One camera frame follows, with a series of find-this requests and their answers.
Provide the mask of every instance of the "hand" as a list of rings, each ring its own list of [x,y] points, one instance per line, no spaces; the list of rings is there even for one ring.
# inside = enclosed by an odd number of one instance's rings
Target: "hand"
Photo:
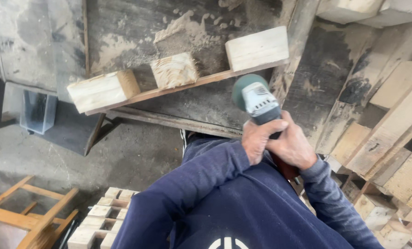
[[[277,140],[269,139],[266,149],[300,170],[312,167],[317,161],[317,155],[304,136],[303,130],[294,123],[289,112],[281,111],[281,116],[289,125]]]
[[[281,119],[272,120],[260,126],[256,125],[252,120],[244,123],[241,144],[246,151],[251,166],[261,162],[269,136],[283,131],[287,125],[288,123]]]

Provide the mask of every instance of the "navy blue sweatshirt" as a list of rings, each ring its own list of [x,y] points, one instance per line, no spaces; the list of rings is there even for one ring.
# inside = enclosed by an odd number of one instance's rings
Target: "navy blue sweatshirt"
[[[316,217],[267,152],[251,167],[239,141],[194,141],[180,167],[132,197],[112,248],[383,248],[327,162],[300,174]]]

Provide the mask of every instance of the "person's left hand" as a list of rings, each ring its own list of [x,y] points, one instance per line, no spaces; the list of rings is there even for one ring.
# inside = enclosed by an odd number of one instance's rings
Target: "person's left hand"
[[[252,120],[244,123],[241,144],[251,166],[259,164],[263,159],[263,152],[269,141],[269,136],[285,130],[288,125],[289,123],[282,119],[272,120],[259,126]]]

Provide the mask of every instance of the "sweatshirt sleeve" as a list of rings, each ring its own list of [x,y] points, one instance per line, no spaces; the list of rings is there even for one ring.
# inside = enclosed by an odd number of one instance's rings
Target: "sweatshirt sleeve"
[[[300,172],[306,194],[317,217],[342,235],[355,249],[382,249],[352,203],[331,178],[330,172],[329,164],[320,157],[312,167]]]
[[[131,199],[113,249],[168,248],[174,222],[217,186],[250,167],[241,142],[220,144],[185,162]]]

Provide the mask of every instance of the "sanding disc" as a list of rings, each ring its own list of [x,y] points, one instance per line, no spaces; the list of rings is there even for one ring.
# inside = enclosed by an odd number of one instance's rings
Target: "sanding disc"
[[[246,111],[246,104],[244,103],[241,91],[244,87],[247,87],[248,85],[255,82],[261,82],[266,86],[267,89],[269,89],[268,82],[263,77],[256,74],[247,74],[245,76],[242,76],[234,84],[234,87],[232,89],[232,102],[234,102],[234,104],[242,111]]]

